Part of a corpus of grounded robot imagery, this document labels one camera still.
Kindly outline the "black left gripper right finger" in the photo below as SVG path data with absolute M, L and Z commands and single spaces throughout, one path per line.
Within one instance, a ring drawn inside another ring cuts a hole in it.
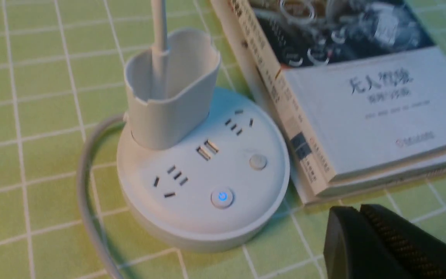
M 446 279 L 445 242 L 382 205 L 363 204 L 360 213 L 415 279 Z

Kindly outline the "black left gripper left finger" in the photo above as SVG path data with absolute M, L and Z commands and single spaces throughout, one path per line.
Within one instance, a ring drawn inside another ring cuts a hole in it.
M 323 256 L 329 279 L 405 279 L 406 270 L 355 208 L 329 210 Z

